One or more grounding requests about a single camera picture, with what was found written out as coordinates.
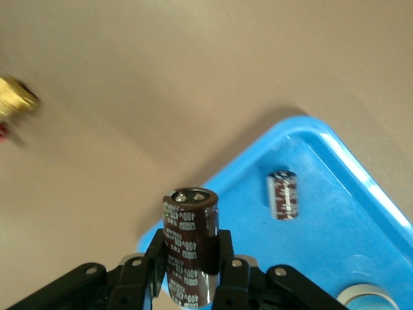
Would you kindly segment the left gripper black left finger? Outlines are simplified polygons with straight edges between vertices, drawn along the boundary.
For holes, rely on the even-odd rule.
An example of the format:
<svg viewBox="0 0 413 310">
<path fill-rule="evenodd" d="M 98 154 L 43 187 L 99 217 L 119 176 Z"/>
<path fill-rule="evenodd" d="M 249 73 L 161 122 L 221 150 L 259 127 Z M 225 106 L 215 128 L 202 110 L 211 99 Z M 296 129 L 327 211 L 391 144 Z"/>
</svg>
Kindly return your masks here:
<svg viewBox="0 0 413 310">
<path fill-rule="evenodd" d="M 165 275 L 165 244 L 158 229 L 145 253 L 125 256 L 107 271 L 84 263 L 40 288 L 10 309 L 151 309 Z"/>
</svg>

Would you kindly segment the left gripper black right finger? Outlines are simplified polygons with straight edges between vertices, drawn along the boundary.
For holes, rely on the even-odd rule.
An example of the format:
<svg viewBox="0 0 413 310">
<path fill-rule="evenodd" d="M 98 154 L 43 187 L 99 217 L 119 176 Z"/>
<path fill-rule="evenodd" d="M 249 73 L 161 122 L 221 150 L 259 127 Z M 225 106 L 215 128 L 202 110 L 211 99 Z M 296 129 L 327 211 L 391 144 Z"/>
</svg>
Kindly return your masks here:
<svg viewBox="0 0 413 310">
<path fill-rule="evenodd" d="M 345 309 L 297 269 L 274 265 L 263 272 L 234 254 L 229 230 L 219 232 L 219 286 L 212 309 Z"/>
</svg>

